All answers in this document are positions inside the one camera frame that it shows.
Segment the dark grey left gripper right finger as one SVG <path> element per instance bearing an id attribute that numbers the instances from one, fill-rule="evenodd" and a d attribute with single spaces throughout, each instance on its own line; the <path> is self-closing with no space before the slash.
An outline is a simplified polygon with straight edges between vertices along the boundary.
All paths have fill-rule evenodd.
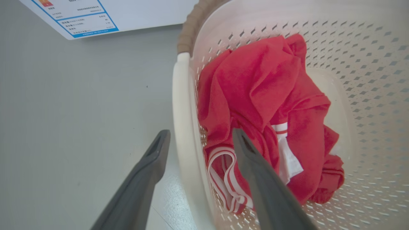
<path id="1" fill-rule="evenodd" d="M 247 134 L 234 128 L 232 136 L 238 167 L 249 184 L 260 230 L 317 230 Z"/>

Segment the white perforated plastic laundry basket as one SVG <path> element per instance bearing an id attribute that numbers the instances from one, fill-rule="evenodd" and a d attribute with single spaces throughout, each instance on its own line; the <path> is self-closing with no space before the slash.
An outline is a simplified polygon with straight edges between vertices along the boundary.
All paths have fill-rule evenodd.
<path id="1" fill-rule="evenodd" d="M 300 34 L 306 68 L 332 105 L 346 181 L 307 202 L 319 230 L 409 230 L 409 0 L 199 0 L 183 23 L 173 72 L 181 179 L 196 230 L 260 230 L 257 214 L 224 211 L 205 173 L 197 119 L 200 72 L 227 49 Z"/>

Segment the white washing machine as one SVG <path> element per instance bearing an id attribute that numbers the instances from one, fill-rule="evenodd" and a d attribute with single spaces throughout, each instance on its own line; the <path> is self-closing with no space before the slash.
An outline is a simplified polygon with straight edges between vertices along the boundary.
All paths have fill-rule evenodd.
<path id="1" fill-rule="evenodd" d="M 65 32 L 63 28 L 48 17 L 38 6 L 32 3 L 31 0 L 19 1 L 64 38 L 68 40 L 79 39 L 72 38 L 72 36 Z M 100 0 L 119 29 L 118 32 L 181 24 L 185 22 L 187 15 L 198 1 L 199 0 Z"/>

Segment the red garment with white stripes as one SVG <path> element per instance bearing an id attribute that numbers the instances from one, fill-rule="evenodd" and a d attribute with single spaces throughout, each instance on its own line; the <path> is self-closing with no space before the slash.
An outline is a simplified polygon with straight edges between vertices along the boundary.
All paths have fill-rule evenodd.
<path id="1" fill-rule="evenodd" d="M 329 98 L 306 73 L 307 45 L 295 34 L 227 50 L 202 71 L 198 120 L 206 172 L 225 211 L 254 209 L 232 132 L 242 129 L 301 205 L 326 203 L 344 183 L 339 134 L 324 124 Z"/>

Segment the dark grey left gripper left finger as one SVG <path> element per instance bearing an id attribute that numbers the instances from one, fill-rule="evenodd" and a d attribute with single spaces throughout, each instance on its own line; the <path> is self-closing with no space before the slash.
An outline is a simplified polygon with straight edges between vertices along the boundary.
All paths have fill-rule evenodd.
<path id="1" fill-rule="evenodd" d="M 166 169 L 171 133 L 161 130 L 90 230 L 145 230 L 155 185 Z"/>

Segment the blue-bordered energy label sticker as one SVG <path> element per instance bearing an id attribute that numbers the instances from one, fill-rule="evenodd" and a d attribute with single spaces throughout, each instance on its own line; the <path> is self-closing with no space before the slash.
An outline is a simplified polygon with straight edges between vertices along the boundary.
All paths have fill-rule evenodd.
<path id="1" fill-rule="evenodd" d="M 118 32 L 100 0 L 31 0 L 72 38 Z"/>

